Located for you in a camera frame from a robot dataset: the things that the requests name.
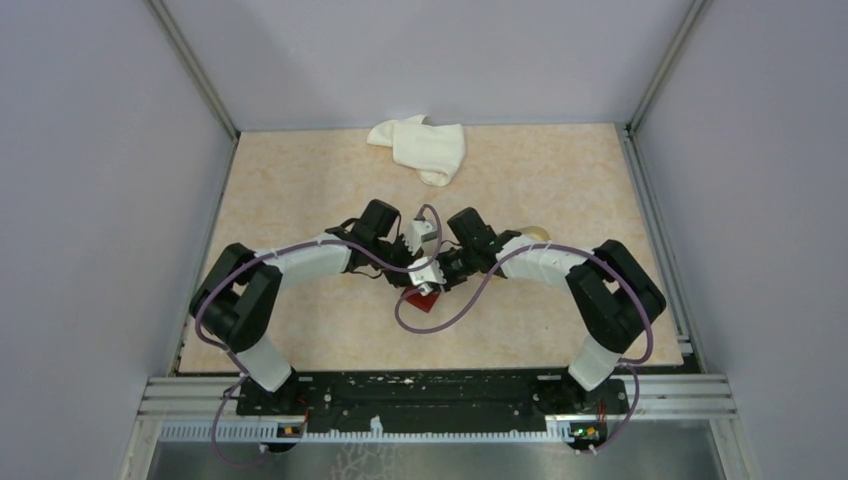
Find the red leather card holder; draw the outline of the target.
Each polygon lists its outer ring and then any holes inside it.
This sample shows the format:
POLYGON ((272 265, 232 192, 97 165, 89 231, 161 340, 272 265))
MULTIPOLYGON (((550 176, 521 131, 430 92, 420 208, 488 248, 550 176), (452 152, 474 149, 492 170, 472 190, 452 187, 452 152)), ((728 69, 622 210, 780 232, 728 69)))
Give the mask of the red leather card holder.
POLYGON ((439 297, 440 293, 438 291, 424 294, 418 288, 409 287, 404 290, 400 299, 422 312, 429 313, 439 300, 439 297))

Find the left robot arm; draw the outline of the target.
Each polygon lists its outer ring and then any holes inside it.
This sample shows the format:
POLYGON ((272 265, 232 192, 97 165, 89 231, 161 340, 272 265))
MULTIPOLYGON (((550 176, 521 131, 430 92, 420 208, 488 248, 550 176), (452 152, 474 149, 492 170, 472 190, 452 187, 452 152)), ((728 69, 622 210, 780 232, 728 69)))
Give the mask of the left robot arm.
POLYGON ((195 334, 261 388, 264 405, 288 413, 300 399, 297 374, 267 333, 279 293, 364 266, 406 287, 423 245, 440 237, 437 218, 418 214, 403 224, 395 207, 374 199, 359 216, 301 243, 265 250, 232 243, 192 297, 195 334))

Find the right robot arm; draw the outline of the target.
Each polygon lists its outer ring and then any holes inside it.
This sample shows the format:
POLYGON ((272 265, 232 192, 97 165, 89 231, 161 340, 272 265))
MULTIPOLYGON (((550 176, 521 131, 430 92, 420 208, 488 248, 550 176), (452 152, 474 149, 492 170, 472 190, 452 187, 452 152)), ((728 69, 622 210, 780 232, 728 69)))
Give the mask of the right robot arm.
POLYGON ((640 337, 645 358, 653 352, 653 322, 667 300, 627 247, 613 239, 590 250, 543 240, 527 230, 500 233, 472 207, 451 217, 456 247, 436 256, 447 292, 474 274, 536 281, 571 294, 587 337, 568 367, 563 398, 576 412, 590 411, 602 398, 601 384, 640 337))

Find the beige oval tray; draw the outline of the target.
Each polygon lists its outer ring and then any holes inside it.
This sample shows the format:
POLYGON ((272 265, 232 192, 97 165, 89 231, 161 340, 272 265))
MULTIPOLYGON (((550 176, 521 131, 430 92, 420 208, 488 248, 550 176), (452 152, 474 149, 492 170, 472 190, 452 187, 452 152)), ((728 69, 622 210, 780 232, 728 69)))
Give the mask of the beige oval tray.
POLYGON ((525 226, 518 229, 518 232, 526 236, 534 242, 549 242, 551 240, 550 233, 543 227, 538 225, 525 226))

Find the white folded cloth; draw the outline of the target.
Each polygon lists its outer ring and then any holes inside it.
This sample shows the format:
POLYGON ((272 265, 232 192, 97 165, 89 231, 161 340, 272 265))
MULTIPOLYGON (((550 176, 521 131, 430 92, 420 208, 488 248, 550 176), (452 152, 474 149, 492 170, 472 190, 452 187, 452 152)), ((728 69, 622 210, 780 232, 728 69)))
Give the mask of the white folded cloth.
POLYGON ((467 147, 461 124, 430 125, 427 116, 391 119, 373 127, 366 137, 372 146, 392 150, 393 161, 415 170, 426 185, 451 183, 465 159, 467 147))

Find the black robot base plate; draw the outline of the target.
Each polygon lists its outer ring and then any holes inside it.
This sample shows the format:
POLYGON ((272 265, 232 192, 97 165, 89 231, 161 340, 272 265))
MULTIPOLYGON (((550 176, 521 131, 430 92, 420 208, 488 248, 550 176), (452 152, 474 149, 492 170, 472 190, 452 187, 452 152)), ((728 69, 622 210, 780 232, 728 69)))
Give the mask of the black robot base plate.
POLYGON ((364 432, 378 418, 392 434, 486 434, 539 432, 549 415, 607 422, 630 408, 622 380, 585 391, 565 368, 296 374, 275 394, 246 381, 237 413, 304 415, 309 433, 364 432))

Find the aluminium frame rail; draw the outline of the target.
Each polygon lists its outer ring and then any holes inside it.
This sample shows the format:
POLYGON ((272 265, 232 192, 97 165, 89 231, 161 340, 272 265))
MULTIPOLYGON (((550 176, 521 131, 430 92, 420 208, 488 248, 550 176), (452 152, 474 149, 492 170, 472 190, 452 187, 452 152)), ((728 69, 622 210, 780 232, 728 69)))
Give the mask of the aluminium frame rail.
POLYGON ((570 393, 559 374, 314 373, 274 401, 232 377, 151 380, 138 417, 164 441, 221 443, 580 443, 623 421, 734 418, 719 375, 616 375, 570 393))

